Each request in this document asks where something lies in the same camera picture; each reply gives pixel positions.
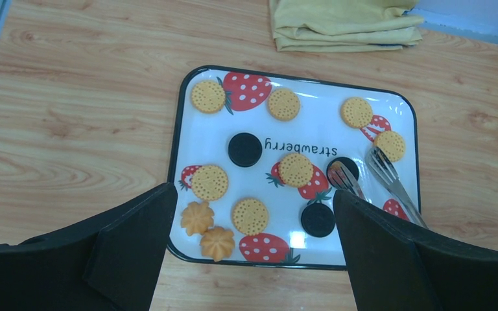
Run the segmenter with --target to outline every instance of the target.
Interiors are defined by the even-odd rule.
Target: strawberry print
[[[300,255],[293,257],[293,249],[286,241],[268,233],[245,236],[239,241],[239,251],[252,262],[294,264],[300,259]]]
[[[371,123],[364,128],[361,128],[360,131],[371,141],[375,141],[375,137],[382,132],[390,131],[390,122],[383,116],[374,115],[371,119]]]
[[[224,81],[217,77],[226,92],[226,109],[246,111],[262,104],[272,91],[272,83],[265,76],[245,73],[228,73]]]
[[[400,205],[400,203],[398,203],[398,201],[396,201],[395,199],[386,201],[383,205],[383,211],[409,221],[409,218],[407,218],[407,215],[402,209],[402,205]]]
[[[269,180],[268,183],[273,183],[276,188],[279,186],[284,186],[285,183],[281,178],[279,177],[279,170],[278,170],[279,162],[274,164],[272,167],[272,170],[270,170],[270,173],[267,173],[267,180]]]
[[[313,167],[312,179],[306,186],[298,188],[300,195],[304,199],[310,200],[308,205],[331,199],[330,196],[327,196],[331,192],[331,187],[329,187],[326,175],[316,165],[313,165]]]
[[[180,189],[188,191],[188,189],[192,189],[192,176],[194,173],[200,168],[201,165],[190,165],[189,167],[185,167],[180,174],[180,180],[178,183],[180,184]]]

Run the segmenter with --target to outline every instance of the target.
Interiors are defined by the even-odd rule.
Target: round black cookie
[[[336,157],[333,160],[331,160],[331,162],[329,162],[329,164],[327,165],[326,172],[329,171],[329,167],[335,161],[340,161],[342,164],[344,164],[344,166],[348,168],[348,170],[352,173],[352,175],[354,176],[354,178],[356,178],[356,180],[360,178],[360,170],[358,170],[358,165],[356,165],[356,162],[352,161],[352,159],[348,157]]]
[[[251,133],[238,133],[228,143],[228,156],[238,167],[252,167],[262,154],[261,141]]]
[[[335,215],[327,205],[313,203],[302,211],[301,224],[309,235],[323,238],[335,228]]]

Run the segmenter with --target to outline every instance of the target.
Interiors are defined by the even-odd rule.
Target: white tray
[[[230,113],[224,108],[218,113],[204,114],[196,110],[190,101],[192,87],[202,80],[217,81],[219,78],[223,81],[230,71],[241,73],[241,78],[247,75],[267,77],[272,90],[278,87],[293,90],[300,98],[299,114],[292,121],[278,121],[268,112],[265,100],[262,104],[246,111]],[[228,91],[228,82],[224,83]],[[418,202],[420,209],[416,116],[409,102],[400,94],[367,87],[209,65],[189,73],[180,88],[168,177],[168,181],[173,182],[178,190],[169,250],[186,261],[214,263],[211,258],[201,255],[199,246],[201,235],[188,236],[185,229],[180,227],[180,214],[188,203],[200,202],[191,189],[181,186],[180,180],[183,177],[188,183],[190,178],[182,176],[182,172],[192,165],[214,164],[226,171],[230,184],[221,199],[210,202],[210,207],[215,212],[213,219],[215,225],[234,232],[236,243],[232,256],[217,264],[346,269],[337,228],[324,238],[308,235],[301,226],[300,215],[309,200],[303,198],[298,189],[287,185],[276,187],[273,183],[269,183],[270,180],[267,178],[274,164],[293,151],[299,150],[321,171],[326,171],[326,166],[332,159],[344,156],[356,162],[360,172],[360,186],[370,203],[383,208],[385,202],[393,199],[393,196],[375,180],[363,162],[364,155],[372,146],[372,139],[376,136],[374,131],[381,131],[384,128],[370,125],[366,130],[360,131],[346,126],[340,118],[339,109],[349,97],[365,98],[377,116],[374,120],[383,122],[383,126],[387,126],[386,122],[392,122],[389,124],[391,129],[404,137],[406,153],[402,160],[394,163],[394,166],[410,197],[414,202]],[[241,132],[254,134],[263,145],[260,160],[249,168],[238,167],[228,156],[230,139]],[[326,185],[324,190],[331,188],[328,183]],[[333,209],[334,191],[331,189],[326,199],[322,201],[331,209]],[[273,246],[278,248],[276,253],[284,252],[283,249],[287,247],[292,248],[292,257],[295,260],[287,263],[277,262],[275,258],[270,260],[270,257],[268,260],[263,257],[258,262],[246,260],[242,253],[246,248],[240,250],[240,246],[245,245],[248,238],[242,241],[244,235],[233,226],[230,215],[234,204],[247,197],[261,200],[269,211],[270,220],[264,232],[268,235],[258,236],[259,243],[263,242],[261,240],[269,242],[268,245],[262,245],[264,248],[274,244]]]

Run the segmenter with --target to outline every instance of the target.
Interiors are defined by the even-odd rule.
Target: folded towel
[[[423,38],[418,0],[269,0],[278,51],[362,52],[402,49]]]

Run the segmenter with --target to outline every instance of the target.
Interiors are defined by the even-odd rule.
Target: round cracker
[[[268,209],[257,199],[244,199],[232,211],[234,227],[244,235],[258,235],[268,225]]]
[[[379,147],[390,162],[399,161],[405,153],[404,138],[394,131],[380,133],[375,138],[373,145]]]
[[[191,100],[197,110],[203,113],[215,113],[224,107],[226,92],[219,83],[205,80],[192,88]]]
[[[279,177],[285,184],[300,188],[310,182],[314,174],[314,166],[302,154],[286,155],[278,165]]]
[[[228,175],[217,165],[204,165],[192,176],[192,191],[201,200],[218,200],[227,189]]]
[[[268,97],[268,111],[277,120],[293,120],[299,110],[300,100],[290,89],[277,89]]]
[[[363,128],[373,119],[373,109],[365,99],[352,97],[340,107],[340,117],[351,128]]]

